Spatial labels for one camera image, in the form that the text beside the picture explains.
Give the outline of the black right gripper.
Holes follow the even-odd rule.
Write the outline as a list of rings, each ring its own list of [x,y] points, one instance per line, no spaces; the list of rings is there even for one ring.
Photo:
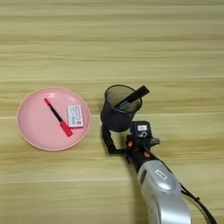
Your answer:
[[[101,136],[110,155],[125,154],[125,149],[116,148],[109,129],[104,125],[101,126]],[[146,143],[144,141],[137,143],[133,139],[127,141],[126,158],[134,165],[137,172],[144,163],[157,159],[151,152],[151,147],[157,144],[160,144],[160,140],[154,137]]]

